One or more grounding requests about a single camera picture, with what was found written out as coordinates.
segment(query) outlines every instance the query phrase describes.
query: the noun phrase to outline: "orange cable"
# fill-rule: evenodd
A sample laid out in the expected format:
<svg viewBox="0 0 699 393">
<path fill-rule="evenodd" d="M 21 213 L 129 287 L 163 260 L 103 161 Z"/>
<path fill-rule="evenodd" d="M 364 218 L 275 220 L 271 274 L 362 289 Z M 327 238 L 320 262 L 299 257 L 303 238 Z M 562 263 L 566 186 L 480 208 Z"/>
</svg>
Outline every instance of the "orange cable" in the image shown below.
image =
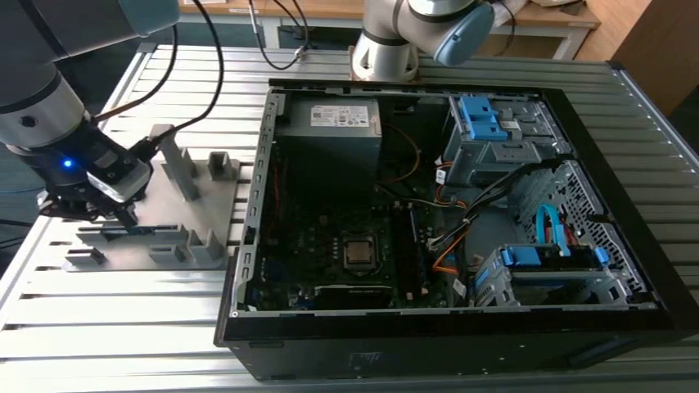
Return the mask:
<svg viewBox="0 0 699 393">
<path fill-rule="evenodd" d="M 439 187 L 436 188 L 436 191 L 435 191 L 435 200 L 436 200 L 436 203 L 439 203 L 440 205 L 448 205 L 450 202 L 447 202 L 444 199 L 442 199 L 442 190 L 443 189 L 444 189 L 444 185 L 440 184 Z M 462 209 L 466 209 L 468 207 L 467 204 L 463 201 L 456 201 L 456 205 Z"/>
<path fill-rule="evenodd" d="M 406 180 L 407 178 L 410 178 L 412 176 L 412 174 L 415 173 L 415 171 L 418 170 L 419 168 L 419 157 L 420 157 L 420 154 L 419 154 L 419 148 L 418 148 L 418 144 L 415 143 L 415 141 L 412 140 L 412 138 L 410 137 L 410 135 L 407 133 L 403 132 L 402 129 L 399 129 L 398 127 L 395 127 L 392 124 L 383 124 L 383 127 L 388 127 L 390 129 L 392 129 L 394 131 L 396 131 L 400 135 L 403 135 L 403 137 L 406 138 L 406 140 L 410 142 L 410 144 L 412 145 L 412 149 L 415 150 L 415 165 L 412 166 L 412 169 L 411 171 L 404 174 L 403 176 L 399 176 L 398 178 L 392 178 L 391 180 L 383 180 L 382 184 L 391 184 L 391 183 L 398 183 L 400 182 L 402 180 Z"/>
<path fill-rule="evenodd" d="M 456 239 L 455 241 L 451 243 L 451 246 L 447 247 L 447 250 L 444 251 L 444 253 L 439 256 L 439 258 L 436 258 L 436 261 L 435 261 L 435 264 L 432 265 L 432 270 L 434 271 L 438 271 L 438 272 L 446 272 L 446 273 L 452 273 L 455 275 L 459 275 L 459 271 L 456 269 L 452 269 L 452 268 L 444 268 L 442 267 L 439 264 L 442 263 L 442 261 L 444 260 L 444 258 L 447 258 L 447 255 L 450 254 L 450 252 L 456 248 L 456 246 L 459 246 L 459 243 L 462 242 L 463 238 L 467 236 L 468 234 L 468 231 L 466 231 Z"/>
</svg>

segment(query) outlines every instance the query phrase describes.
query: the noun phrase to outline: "label sticker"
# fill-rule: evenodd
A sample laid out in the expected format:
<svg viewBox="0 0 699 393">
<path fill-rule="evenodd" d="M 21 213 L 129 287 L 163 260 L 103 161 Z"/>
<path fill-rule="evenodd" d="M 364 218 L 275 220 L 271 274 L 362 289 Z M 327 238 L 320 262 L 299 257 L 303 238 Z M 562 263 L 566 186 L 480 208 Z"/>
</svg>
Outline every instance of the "label sticker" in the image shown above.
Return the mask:
<svg viewBox="0 0 699 393">
<path fill-rule="evenodd" d="M 503 127 L 504 129 L 520 129 L 520 124 L 518 123 L 516 120 L 502 121 L 500 122 L 500 127 Z"/>
<path fill-rule="evenodd" d="M 228 12 L 232 14 L 249 14 L 248 8 L 228 8 Z"/>
<path fill-rule="evenodd" d="M 467 296 L 467 286 L 463 285 L 462 281 L 459 281 L 459 278 L 455 280 L 455 285 L 452 286 L 459 296 L 466 297 Z"/>
<path fill-rule="evenodd" d="M 370 107 L 316 105 L 311 108 L 311 127 L 370 127 Z"/>
<path fill-rule="evenodd" d="M 438 184 L 444 185 L 444 183 L 447 182 L 447 171 L 446 170 L 442 170 L 442 169 L 436 170 L 435 181 Z"/>
<path fill-rule="evenodd" d="M 570 22 L 568 26 L 570 27 L 590 27 L 590 28 L 594 28 L 594 23 L 592 22 Z"/>
</svg>

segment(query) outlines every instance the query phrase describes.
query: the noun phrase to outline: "table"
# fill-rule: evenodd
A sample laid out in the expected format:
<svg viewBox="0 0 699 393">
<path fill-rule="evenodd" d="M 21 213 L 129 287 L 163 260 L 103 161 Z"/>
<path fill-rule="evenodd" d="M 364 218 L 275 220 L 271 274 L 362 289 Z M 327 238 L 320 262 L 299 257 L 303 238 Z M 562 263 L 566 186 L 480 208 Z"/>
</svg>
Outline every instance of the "table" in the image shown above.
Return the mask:
<svg viewBox="0 0 699 393">
<path fill-rule="evenodd" d="M 140 97 L 164 73 L 171 47 L 139 52 L 107 104 Z M 269 50 L 288 61 L 292 50 Z M 155 123 L 179 123 L 203 111 L 216 80 L 211 47 L 181 47 L 163 92 L 108 120 L 124 144 Z M 268 78 L 348 79 L 346 52 L 313 51 L 287 72 L 271 70 L 255 48 L 228 48 L 224 95 L 209 119 L 177 135 L 193 158 L 211 149 L 243 161 L 228 251 L 243 235 L 249 177 Z M 606 154 L 643 218 L 699 298 L 699 158 L 623 71 L 606 63 L 476 58 L 448 69 L 423 57 L 426 83 L 562 88 Z M 224 272 L 65 273 L 65 242 L 80 224 L 40 218 L 0 281 L 0 386 L 4 391 L 696 391 L 699 337 L 636 350 L 570 373 L 468 377 L 283 381 L 263 385 L 232 353 L 216 348 L 213 326 Z"/>
<path fill-rule="evenodd" d="M 257 23 L 264 30 L 264 42 L 268 48 L 279 48 L 280 40 L 276 33 L 281 26 L 293 25 L 291 18 L 271 0 L 256 0 L 259 12 Z M 287 8 L 299 16 L 295 7 L 288 2 Z M 358 0 L 299 0 L 309 26 L 362 29 L 364 2 Z M 212 14 L 215 23 L 249 24 L 247 0 L 228 0 L 227 4 L 208 4 L 207 10 Z M 181 6 L 183 22 L 203 22 L 195 6 Z M 579 16 L 571 16 L 556 8 L 544 8 L 528 3 L 518 12 L 515 35 L 530 37 L 555 37 L 562 42 L 558 45 L 554 59 L 572 60 L 587 33 L 599 27 L 599 19 L 586 7 Z M 491 34 L 508 35 L 510 22 L 495 28 Z"/>
</svg>

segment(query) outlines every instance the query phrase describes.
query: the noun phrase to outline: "power cable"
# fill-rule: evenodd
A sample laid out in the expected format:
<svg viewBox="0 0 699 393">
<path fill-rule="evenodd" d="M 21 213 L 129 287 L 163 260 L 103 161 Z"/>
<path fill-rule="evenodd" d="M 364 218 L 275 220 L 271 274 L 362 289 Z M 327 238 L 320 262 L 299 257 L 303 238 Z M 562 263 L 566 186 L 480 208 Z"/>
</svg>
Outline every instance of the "power cable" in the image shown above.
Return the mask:
<svg viewBox="0 0 699 393">
<path fill-rule="evenodd" d="M 157 146 L 168 137 L 175 135 L 181 129 L 185 129 L 192 124 L 200 122 L 201 120 L 207 119 L 208 115 L 211 114 L 211 111 L 216 107 L 216 103 L 219 102 L 219 96 L 220 92 L 223 90 L 223 83 L 225 78 L 225 61 L 223 58 L 223 47 L 220 45 L 219 40 L 219 33 L 216 32 L 216 27 L 213 26 L 213 22 L 211 21 L 211 16 L 208 15 L 207 9 L 204 8 L 200 0 L 192 0 L 192 2 L 196 5 L 196 8 L 199 9 L 199 12 L 201 13 L 201 16 L 204 20 L 207 21 L 208 30 L 211 31 L 211 36 L 213 38 L 213 44 L 216 46 L 216 55 L 219 57 L 219 82 L 216 84 L 216 90 L 213 92 L 213 98 L 211 100 L 211 103 L 208 104 L 207 110 L 192 120 L 185 121 L 179 126 L 172 127 L 168 129 L 161 135 L 153 138 L 151 143 L 153 146 Z"/>
<path fill-rule="evenodd" d="M 280 6 L 281 10 L 284 11 L 284 13 L 289 16 L 289 18 L 292 18 L 292 21 L 293 23 L 296 24 L 296 26 L 299 28 L 301 28 L 300 26 L 300 23 L 299 21 L 296 20 L 296 18 L 293 17 L 292 13 L 288 11 L 288 8 L 284 7 L 284 5 L 281 5 L 281 3 L 279 2 L 279 0 L 273 0 L 276 5 Z M 255 4 L 252 3 L 252 0 L 248 0 L 248 7 L 249 7 L 249 22 L 252 24 L 252 32 L 255 33 L 255 39 L 257 41 L 257 48 L 260 49 L 260 53 L 261 53 L 261 57 L 264 58 L 264 61 L 267 62 L 267 64 L 269 65 L 269 67 L 272 67 L 275 70 L 277 71 L 284 71 L 284 70 L 288 70 L 289 68 L 292 68 L 292 66 L 299 62 L 303 54 L 304 54 L 304 51 L 308 49 L 309 45 L 311 45 L 311 38 L 309 38 L 309 31 L 308 31 L 308 20 L 305 19 L 305 14 L 304 14 L 304 10 L 301 10 L 301 7 L 299 5 L 299 2 L 296 0 L 292 0 L 293 1 L 293 6 L 296 7 L 296 9 L 299 10 L 299 14 L 301 15 L 301 20 L 304 21 L 304 35 L 305 35 L 305 42 L 304 42 L 304 45 L 301 47 L 299 47 L 299 49 L 296 50 L 296 52 L 293 53 L 293 58 L 292 60 L 288 62 L 288 64 L 285 65 L 276 65 L 271 60 L 269 60 L 269 57 L 268 57 L 268 54 L 267 52 L 264 51 L 264 44 L 263 44 L 263 37 L 260 36 L 260 32 L 257 31 L 257 17 L 256 17 L 256 9 L 255 9 Z"/>
<path fill-rule="evenodd" d="M 172 70 L 175 69 L 175 63 L 177 61 L 177 47 L 179 47 L 179 32 L 177 32 L 177 25 L 172 26 L 172 54 L 171 54 L 171 63 L 167 66 L 165 73 L 163 74 L 163 78 L 155 85 L 153 89 L 148 92 L 145 96 L 139 98 L 137 100 L 133 100 L 132 102 L 123 104 L 121 106 L 117 106 L 113 109 L 109 109 L 107 112 L 99 114 L 95 116 L 95 121 L 97 123 L 108 120 L 116 115 L 123 114 L 129 109 L 136 108 L 140 104 L 143 104 L 147 100 L 151 99 L 151 97 L 160 91 L 163 86 L 165 85 L 167 80 L 171 78 Z"/>
<path fill-rule="evenodd" d="M 515 41 L 515 29 L 516 29 L 515 13 L 512 13 L 512 10 L 510 10 L 510 7 L 507 7 L 504 0 L 498 0 L 498 2 L 503 5 L 504 9 L 510 13 L 512 23 L 510 24 L 510 35 L 507 37 L 507 41 L 504 42 L 504 49 L 495 55 L 495 57 L 500 57 L 508 51 L 510 47 L 512 46 L 512 42 Z"/>
</svg>

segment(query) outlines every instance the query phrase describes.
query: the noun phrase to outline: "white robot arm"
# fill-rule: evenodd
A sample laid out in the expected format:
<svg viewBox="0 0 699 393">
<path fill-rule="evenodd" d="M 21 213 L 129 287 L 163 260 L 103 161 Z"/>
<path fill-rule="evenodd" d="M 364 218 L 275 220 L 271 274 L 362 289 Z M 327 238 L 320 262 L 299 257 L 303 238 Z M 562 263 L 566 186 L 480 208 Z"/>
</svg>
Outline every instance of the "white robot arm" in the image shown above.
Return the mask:
<svg viewBox="0 0 699 393">
<path fill-rule="evenodd" d="M 0 142 L 45 181 L 43 215 L 136 225 L 149 157 L 120 147 L 53 61 L 175 25 L 177 0 L 0 2 Z"/>
<path fill-rule="evenodd" d="M 483 0 L 371 0 L 352 53 L 362 80 L 415 78 L 418 50 L 446 66 L 460 66 L 491 32 L 495 13 Z"/>
</svg>

